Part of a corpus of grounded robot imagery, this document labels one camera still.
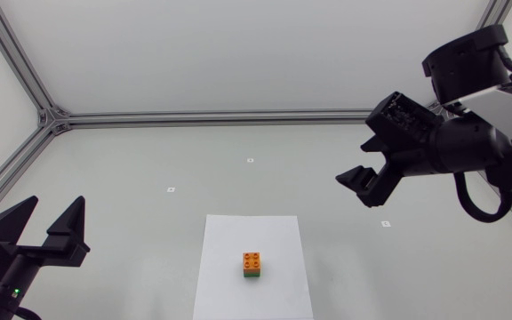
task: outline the aluminum frame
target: aluminum frame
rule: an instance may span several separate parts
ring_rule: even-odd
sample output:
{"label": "aluminum frame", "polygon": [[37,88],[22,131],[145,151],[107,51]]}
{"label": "aluminum frame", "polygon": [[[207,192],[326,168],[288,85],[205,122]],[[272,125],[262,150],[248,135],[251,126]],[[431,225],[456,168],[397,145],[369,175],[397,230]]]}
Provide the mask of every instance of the aluminum frame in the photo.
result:
{"label": "aluminum frame", "polygon": [[[512,0],[490,0],[477,28],[499,24]],[[33,101],[38,126],[0,167],[0,202],[21,174],[59,134],[73,129],[198,125],[362,124],[371,109],[281,110],[246,112],[140,112],[71,114],[57,106],[31,65],[0,7],[0,51]]]}

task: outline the lego brick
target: lego brick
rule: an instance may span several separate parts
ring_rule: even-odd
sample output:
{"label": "lego brick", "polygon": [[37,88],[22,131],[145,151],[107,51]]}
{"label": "lego brick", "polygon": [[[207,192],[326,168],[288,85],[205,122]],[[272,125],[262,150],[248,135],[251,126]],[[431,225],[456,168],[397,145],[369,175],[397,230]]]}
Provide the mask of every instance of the lego brick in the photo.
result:
{"label": "lego brick", "polygon": [[260,276],[260,253],[244,252],[243,253],[243,271],[244,276]]}

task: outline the robotic arm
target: robotic arm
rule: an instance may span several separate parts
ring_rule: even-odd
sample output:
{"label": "robotic arm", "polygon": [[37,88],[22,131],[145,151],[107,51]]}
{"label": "robotic arm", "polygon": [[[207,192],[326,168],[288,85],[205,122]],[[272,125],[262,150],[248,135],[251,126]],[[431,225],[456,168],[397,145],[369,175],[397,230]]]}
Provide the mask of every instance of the robotic arm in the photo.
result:
{"label": "robotic arm", "polygon": [[[438,101],[457,117],[445,121],[402,93],[384,99],[366,119],[375,135],[361,146],[382,152],[379,173],[362,165],[337,176],[363,204],[383,205],[403,177],[453,173],[464,210],[482,222],[512,206],[512,60],[501,25],[477,30],[436,49],[422,62]],[[485,170],[500,190],[496,213],[473,204],[464,172]]]}

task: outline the green lego brick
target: green lego brick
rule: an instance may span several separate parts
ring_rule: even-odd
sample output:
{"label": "green lego brick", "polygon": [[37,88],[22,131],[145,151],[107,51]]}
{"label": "green lego brick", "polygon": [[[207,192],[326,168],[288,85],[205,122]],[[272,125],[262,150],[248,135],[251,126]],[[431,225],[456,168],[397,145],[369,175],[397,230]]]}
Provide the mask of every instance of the green lego brick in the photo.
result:
{"label": "green lego brick", "polygon": [[260,272],[244,272],[244,277],[260,276]]}

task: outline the white paper sheet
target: white paper sheet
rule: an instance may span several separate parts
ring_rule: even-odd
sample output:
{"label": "white paper sheet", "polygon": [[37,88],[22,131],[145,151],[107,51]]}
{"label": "white paper sheet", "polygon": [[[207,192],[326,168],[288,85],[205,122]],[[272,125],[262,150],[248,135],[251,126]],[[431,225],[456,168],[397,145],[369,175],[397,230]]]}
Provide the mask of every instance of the white paper sheet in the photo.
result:
{"label": "white paper sheet", "polygon": [[[260,277],[243,252],[260,252]],[[193,319],[313,319],[297,217],[207,215]]]}

